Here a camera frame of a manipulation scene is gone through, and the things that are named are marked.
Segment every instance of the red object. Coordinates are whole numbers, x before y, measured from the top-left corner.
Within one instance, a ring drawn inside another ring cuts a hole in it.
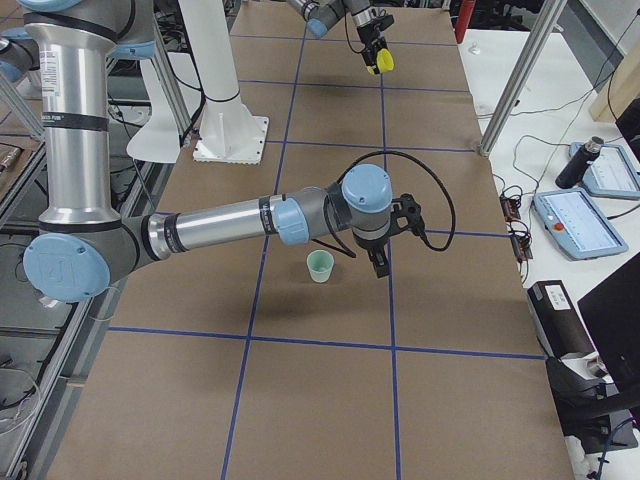
[[[460,6],[458,21],[456,22],[456,42],[458,42],[458,44],[464,40],[464,34],[467,33],[474,8],[476,8],[476,0],[464,0]]]

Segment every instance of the white label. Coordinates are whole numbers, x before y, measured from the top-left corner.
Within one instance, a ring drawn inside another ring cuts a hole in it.
[[[544,288],[547,290],[547,296],[551,300],[554,310],[571,310],[569,300],[567,300],[560,285],[547,285]]]
[[[57,97],[60,95],[58,67],[57,52],[51,50],[40,52],[40,75],[42,77],[43,97]]]

